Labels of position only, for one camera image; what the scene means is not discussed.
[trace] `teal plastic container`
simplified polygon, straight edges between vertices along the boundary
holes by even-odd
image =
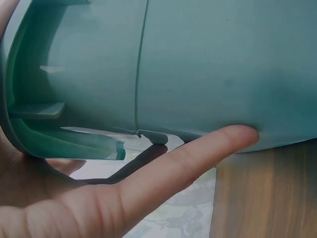
[[[231,124],[260,132],[248,151],[317,137],[315,0],[20,0],[0,57],[0,122],[33,156]]]

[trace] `wooden surface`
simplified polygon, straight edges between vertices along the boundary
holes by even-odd
[[[217,168],[211,238],[317,238],[317,140]]]

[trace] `finger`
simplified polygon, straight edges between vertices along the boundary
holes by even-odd
[[[46,159],[46,161],[54,169],[68,176],[82,168],[86,163],[85,160]]]
[[[20,0],[0,0],[0,40]]]
[[[120,182],[128,229],[222,159],[255,144],[258,139],[253,128],[225,127],[157,158]]]

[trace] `skin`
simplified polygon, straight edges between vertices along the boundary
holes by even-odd
[[[0,36],[17,3],[0,0]],[[23,155],[0,131],[0,237],[122,237],[171,196],[258,139],[253,128],[233,125],[169,153],[165,146],[152,146],[143,153],[151,162],[126,179],[87,185],[68,176],[85,161]]]

